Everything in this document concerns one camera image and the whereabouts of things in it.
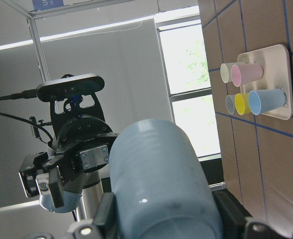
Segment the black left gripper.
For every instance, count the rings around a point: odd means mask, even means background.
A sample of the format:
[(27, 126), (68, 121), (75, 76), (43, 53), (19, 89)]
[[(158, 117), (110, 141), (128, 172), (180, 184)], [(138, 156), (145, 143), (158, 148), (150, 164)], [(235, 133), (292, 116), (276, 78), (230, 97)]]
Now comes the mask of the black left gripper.
[(93, 105), (82, 108), (83, 98), (72, 96), (64, 101), (63, 113), (50, 108), (55, 137), (44, 152), (24, 158), (19, 177), (29, 198), (51, 192), (55, 208), (64, 206), (68, 192), (80, 194), (93, 184), (96, 172), (106, 166), (117, 133), (106, 124), (99, 100), (91, 95)]

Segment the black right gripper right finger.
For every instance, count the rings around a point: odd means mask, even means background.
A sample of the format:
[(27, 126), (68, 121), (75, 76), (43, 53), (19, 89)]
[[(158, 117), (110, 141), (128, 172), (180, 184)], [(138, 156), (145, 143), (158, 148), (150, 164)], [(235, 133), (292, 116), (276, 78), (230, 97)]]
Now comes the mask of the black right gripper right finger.
[(223, 224), (223, 239), (243, 239), (246, 217), (250, 213), (228, 190), (212, 193)]

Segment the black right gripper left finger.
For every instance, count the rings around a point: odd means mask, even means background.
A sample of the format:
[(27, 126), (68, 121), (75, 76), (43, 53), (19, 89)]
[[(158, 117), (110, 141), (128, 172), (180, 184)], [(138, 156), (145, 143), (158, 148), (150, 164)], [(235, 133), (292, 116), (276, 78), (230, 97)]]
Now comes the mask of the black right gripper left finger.
[(115, 195), (112, 192), (103, 194), (94, 217), (94, 224), (103, 239), (117, 238)]

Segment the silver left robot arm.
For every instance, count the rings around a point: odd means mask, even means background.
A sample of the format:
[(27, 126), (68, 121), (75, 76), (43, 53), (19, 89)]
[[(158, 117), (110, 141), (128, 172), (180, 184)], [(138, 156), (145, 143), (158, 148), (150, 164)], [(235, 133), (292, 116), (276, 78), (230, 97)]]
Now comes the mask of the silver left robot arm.
[(27, 197), (53, 213), (72, 212), (77, 221), (92, 219), (103, 195), (99, 171), (109, 161), (118, 134), (106, 124), (95, 94), (81, 107), (82, 95), (65, 99), (63, 113), (50, 103), (54, 138), (44, 152), (29, 154), (19, 170)]

